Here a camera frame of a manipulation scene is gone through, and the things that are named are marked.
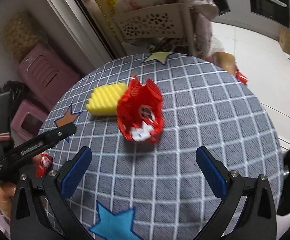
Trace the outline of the person left hand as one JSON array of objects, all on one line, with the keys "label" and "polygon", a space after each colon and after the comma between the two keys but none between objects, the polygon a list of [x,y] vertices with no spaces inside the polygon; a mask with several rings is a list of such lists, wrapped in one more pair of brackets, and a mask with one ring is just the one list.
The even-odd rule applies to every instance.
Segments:
[{"label": "person left hand", "polygon": [[0,215],[11,219],[13,197],[17,186],[14,183],[6,182],[0,186]]}]

